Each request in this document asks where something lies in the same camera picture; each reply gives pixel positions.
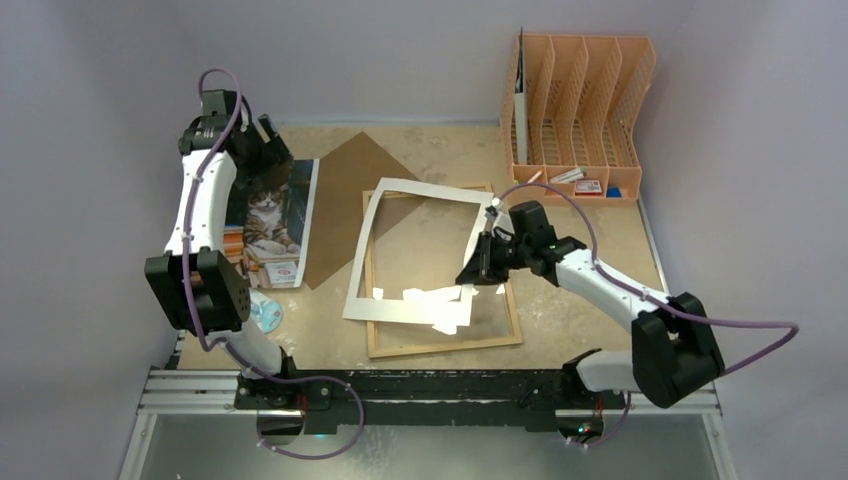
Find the wooden picture frame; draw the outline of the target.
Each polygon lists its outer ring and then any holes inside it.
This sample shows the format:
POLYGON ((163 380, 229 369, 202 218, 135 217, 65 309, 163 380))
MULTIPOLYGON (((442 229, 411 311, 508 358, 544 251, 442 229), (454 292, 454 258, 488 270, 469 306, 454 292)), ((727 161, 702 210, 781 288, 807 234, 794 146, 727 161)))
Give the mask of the wooden picture frame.
POLYGON ((517 346, 510 284, 455 284, 485 223, 488 183, 464 188, 384 179, 363 194, 363 222, 343 316, 366 326, 369 358, 517 346))

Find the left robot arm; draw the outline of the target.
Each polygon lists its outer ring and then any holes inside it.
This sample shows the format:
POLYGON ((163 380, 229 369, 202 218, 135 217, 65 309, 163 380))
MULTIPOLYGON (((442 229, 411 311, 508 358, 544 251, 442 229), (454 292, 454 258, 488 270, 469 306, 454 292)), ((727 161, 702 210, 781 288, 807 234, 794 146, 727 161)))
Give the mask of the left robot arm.
POLYGON ((202 90, 201 114, 178 140, 182 192, 164 251, 145 261, 144 275, 170 324, 209 352, 220 347, 237 363, 246 389, 258 389, 272 408, 297 399, 298 382, 285 373, 285 351, 250 319, 247 280, 224 253, 233 190, 279 179, 293 160, 268 116, 252 117, 237 90, 202 90))

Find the cat photo print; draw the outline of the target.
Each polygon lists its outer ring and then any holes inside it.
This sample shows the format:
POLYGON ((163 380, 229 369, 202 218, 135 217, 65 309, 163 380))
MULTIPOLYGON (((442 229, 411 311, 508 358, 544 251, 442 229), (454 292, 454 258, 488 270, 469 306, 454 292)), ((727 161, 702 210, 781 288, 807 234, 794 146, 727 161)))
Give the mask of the cat photo print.
POLYGON ((318 159, 299 159, 233 186, 224 253, 252 288, 301 286, 319 173, 318 159))

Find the clear acrylic sheet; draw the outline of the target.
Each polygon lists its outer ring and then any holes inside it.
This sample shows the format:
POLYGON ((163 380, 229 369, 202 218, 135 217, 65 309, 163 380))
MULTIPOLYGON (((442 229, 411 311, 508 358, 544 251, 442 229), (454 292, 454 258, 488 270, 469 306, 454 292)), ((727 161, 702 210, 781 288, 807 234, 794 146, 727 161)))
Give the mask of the clear acrylic sheet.
MULTIPOLYGON (((478 206, 386 193, 372 224, 360 294, 404 300, 438 291, 459 296, 455 277, 463 268, 478 206)), ((517 345, 522 334, 509 285, 473 288, 471 323, 455 329, 369 322, 368 352, 389 358, 517 345)))

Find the white mat board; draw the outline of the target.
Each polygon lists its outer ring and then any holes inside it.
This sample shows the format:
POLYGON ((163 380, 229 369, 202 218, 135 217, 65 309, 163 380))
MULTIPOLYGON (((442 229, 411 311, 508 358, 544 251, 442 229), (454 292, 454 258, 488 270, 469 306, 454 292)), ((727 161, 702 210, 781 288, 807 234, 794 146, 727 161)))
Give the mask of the white mat board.
POLYGON ((365 255, 369 244, 372 224, 380 200, 385 193, 410 194, 417 197, 446 200, 456 203, 475 204, 478 212, 469 234, 462 266, 466 266, 475 250, 479 234, 491 227, 492 216, 488 210, 499 208, 502 201, 489 191, 476 191, 448 187, 400 178, 384 177, 368 201, 361 230, 352 260, 352 271, 342 317, 348 320, 401 323, 417 325, 453 325, 466 327, 471 323, 473 287, 462 284, 459 296, 453 301, 435 300, 426 295, 422 300, 361 298, 359 287, 365 267, 365 255))

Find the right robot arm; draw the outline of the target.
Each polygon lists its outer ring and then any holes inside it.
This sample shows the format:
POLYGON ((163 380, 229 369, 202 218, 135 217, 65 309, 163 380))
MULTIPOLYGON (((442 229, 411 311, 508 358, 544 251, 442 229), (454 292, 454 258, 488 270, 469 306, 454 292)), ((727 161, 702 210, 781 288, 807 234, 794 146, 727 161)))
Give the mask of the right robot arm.
POLYGON ((508 216, 510 229, 489 223, 480 232, 457 284, 504 284, 511 271, 528 269, 588 301, 630 335, 627 351, 593 350, 564 364, 561 392, 569 404, 584 407, 613 391, 637 392, 669 408, 725 373, 712 328, 697 320, 705 313, 697 297, 632 285, 585 243, 558 236, 537 201, 511 207, 508 216))

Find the brown backing board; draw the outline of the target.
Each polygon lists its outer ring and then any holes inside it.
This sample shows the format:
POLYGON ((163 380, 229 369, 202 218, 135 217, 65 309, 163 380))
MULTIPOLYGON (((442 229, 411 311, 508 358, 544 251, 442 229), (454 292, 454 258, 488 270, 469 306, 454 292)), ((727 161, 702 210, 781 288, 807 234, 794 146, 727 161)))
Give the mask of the brown backing board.
POLYGON ((384 178, 416 176, 364 132, 319 161, 303 281, 315 290, 349 263, 363 220, 365 191, 384 178))

